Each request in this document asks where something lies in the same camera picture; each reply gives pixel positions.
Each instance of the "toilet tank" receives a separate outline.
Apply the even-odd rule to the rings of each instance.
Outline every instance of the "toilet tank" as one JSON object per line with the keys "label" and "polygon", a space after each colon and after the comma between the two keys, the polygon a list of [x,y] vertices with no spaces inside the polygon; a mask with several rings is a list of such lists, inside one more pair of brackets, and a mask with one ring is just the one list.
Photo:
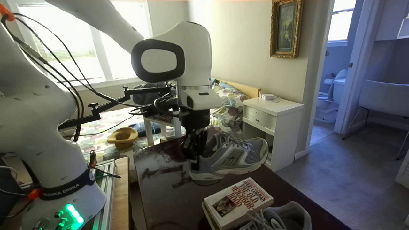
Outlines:
{"label": "toilet tank", "polygon": [[337,104],[341,103],[342,93],[344,91],[346,78],[335,79],[334,80],[334,102]]}

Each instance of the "white chair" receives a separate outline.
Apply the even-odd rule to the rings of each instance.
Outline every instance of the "white chair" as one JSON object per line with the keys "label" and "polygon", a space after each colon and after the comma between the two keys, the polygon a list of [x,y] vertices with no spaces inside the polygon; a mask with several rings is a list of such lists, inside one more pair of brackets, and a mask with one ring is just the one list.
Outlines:
{"label": "white chair", "polygon": [[[371,80],[365,80],[362,86],[361,95],[359,98],[359,106],[361,107],[356,114],[354,120],[349,125],[346,130],[345,135],[342,139],[346,139],[348,130],[351,128],[352,124],[358,117],[361,110],[366,110],[366,120],[365,126],[368,122],[369,111],[377,111],[382,113],[389,113],[393,115],[402,116],[405,118],[409,117],[409,85],[403,84],[392,84],[385,82],[377,82]],[[406,139],[409,136],[409,131],[406,134],[405,140],[400,147],[397,160],[400,159],[400,152],[405,145]]]}

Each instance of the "shoe sole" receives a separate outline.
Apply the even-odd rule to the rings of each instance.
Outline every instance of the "shoe sole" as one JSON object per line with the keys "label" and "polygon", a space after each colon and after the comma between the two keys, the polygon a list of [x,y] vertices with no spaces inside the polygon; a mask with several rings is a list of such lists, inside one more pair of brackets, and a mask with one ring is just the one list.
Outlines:
{"label": "shoe sole", "polygon": [[244,175],[249,172],[256,171],[257,169],[261,167],[262,164],[265,163],[265,161],[267,160],[267,156],[268,156],[268,143],[266,140],[263,140],[263,142],[264,143],[263,143],[262,151],[265,151],[266,153],[264,154],[263,158],[259,162],[253,164],[250,167],[241,168],[241,169],[222,169],[222,170],[215,171],[211,174],[205,174],[205,173],[193,174],[190,171],[190,177],[192,178],[195,184],[206,186],[206,185],[212,185],[214,183],[219,182],[227,174]]}

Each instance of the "chair leg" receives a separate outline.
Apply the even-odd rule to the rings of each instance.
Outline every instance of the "chair leg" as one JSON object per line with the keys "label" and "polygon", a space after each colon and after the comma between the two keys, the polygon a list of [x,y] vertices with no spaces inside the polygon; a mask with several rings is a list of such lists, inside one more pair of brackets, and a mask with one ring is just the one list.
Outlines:
{"label": "chair leg", "polygon": [[369,109],[366,109],[365,128],[366,128],[366,125],[368,124],[368,117],[369,117]]}
{"label": "chair leg", "polygon": [[360,108],[359,111],[358,111],[358,113],[355,115],[354,120],[352,120],[352,122],[351,122],[351,124],[349,125],[348,129],[346,130],[344,136],[342,137],[342,140],[345,140],[346,138],[348,138],[346,135],[348,134],[349,129],[351,128],[351,126],[352,126],[352,124],[354,123],[354,121],[357,119],[357,117],[358,117],[358,115],[359,115],[359,113],[361,112],[362,109],[363,109],[363,108]]}
{"label": "chair leg", "polygon": [[400,152],[402,151],[403,146],[405,145],[406,140],[408,139],[408,136],[409,136],[409,131],[408,131],[408,133],[406,134],[405,140],[403,140],[402,146],[400,147],[399,152],[398,152],[398,155],[396,156],[396,160],[400,160],[400,157],[399,157],[399,156],[400,156]]}

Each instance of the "toilet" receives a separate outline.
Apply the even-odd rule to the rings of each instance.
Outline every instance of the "toilet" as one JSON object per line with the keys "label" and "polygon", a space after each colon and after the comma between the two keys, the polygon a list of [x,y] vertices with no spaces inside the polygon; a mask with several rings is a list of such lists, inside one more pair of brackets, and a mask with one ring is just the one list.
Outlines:
{"label": "toilet", "polygon": [[329,92],[319,92],[315,120],[335,123],[346,80],[347,70],[341,70],[330,83]]}

